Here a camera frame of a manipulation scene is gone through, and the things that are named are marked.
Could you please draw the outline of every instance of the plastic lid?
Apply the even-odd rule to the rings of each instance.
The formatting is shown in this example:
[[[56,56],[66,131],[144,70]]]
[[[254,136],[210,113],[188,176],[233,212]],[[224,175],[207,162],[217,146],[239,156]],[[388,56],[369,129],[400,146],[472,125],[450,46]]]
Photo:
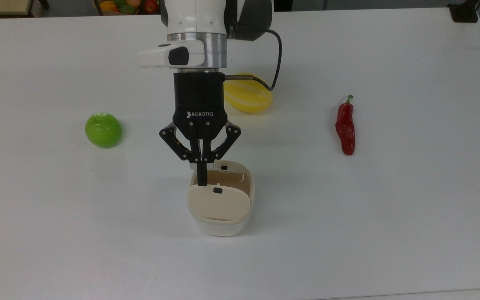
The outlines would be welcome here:
[[[249,196],[236,188],[220,185],[188,188],[188,209],[211,220],[238,220],[249,213]]]

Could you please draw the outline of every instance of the apple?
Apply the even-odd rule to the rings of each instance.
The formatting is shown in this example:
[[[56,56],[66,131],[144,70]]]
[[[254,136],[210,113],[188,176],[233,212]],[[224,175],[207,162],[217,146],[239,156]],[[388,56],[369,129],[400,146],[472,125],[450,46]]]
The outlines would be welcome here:
[[[110,148],[120,140],[122,126],[113,115],[100,112],[88,118],[84,132],[92,144],[101,148]]]
[[[156,15],[160,12],[160,6],[156,0],[145,0],[140,13],[142,15]]]

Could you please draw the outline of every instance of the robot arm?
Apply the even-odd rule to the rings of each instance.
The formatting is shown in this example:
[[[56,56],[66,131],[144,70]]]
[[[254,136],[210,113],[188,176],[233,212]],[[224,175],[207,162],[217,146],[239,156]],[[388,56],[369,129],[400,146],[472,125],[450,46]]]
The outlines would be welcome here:
[[[223,108],[225,75],[219,69],[227,67],[227,38],[259,38],[263,32],[238,27],[238,22],[268,29],[272,0],[162,0],[160,9],[168,27],[167,43],[139,53],[139,65],[177,68],[173,122],[160,136],[198,172],[198,185],[206,186],[207,170],[241,133]],[[223,127],[227,138],[212,150],[212,140]],[[177,129],[189,140],[190,149],[177,140]]]

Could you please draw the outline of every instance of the fruit basket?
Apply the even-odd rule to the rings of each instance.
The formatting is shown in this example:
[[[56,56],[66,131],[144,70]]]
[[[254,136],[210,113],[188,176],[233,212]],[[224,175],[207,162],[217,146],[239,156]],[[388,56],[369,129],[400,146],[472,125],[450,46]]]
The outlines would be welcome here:
[[[103,15],[158,15],[160,0],[99,0]]]

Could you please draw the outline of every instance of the black cable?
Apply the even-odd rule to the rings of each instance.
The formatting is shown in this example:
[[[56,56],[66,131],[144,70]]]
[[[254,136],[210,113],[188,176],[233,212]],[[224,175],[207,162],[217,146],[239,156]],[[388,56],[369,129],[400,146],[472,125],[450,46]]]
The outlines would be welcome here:
[[[240,23],[236,20],[233,20],[231,18],[229,18],[230,21],[235,24],[235,25],[238,25],[238,26],[241,26],[241,27],[244,27],[246,29],[251,29],[251,30],[257,30],[257,31],[260,31],[260,32],[267,32],[267,33],[271,33],[275,36],[275,38],[277,38],[277,42],[279,43],[279,56],[278,56],[278,59],[277,59],[277,68],[275,69],[275,76],[274,76],[274,80],[272,82],[272,86],[269,87],[263,80],[261,80],[260,78],[252,78],[250,80],[255,80],[257,82],[259,82],[260,84],[262,84],[268,91],[273,91],[274,87],[275,87],[275,84],[277,83],[277,78],[279,76],[279,71],[280,71],[280,61],[281,61],[281,57],[282,57],[282,52],[283,52],[283,43],[282,41],[280,40],[280,36],[278,33],[274,32],[272,29],[263,29],[263,28],[258,28],[258,27],[253,27],[253,26],[249,26],[249,25],[246,25],[246,24],[243,24],[243,23]]]
[[[267,83],[264,82],[264,80],[258,78],[257,76],[253,75],[226,75],[225,80],[255,80],[259,84],[262,84],[265,89],[268,91],[272,91],[273,88],[269,87]]]

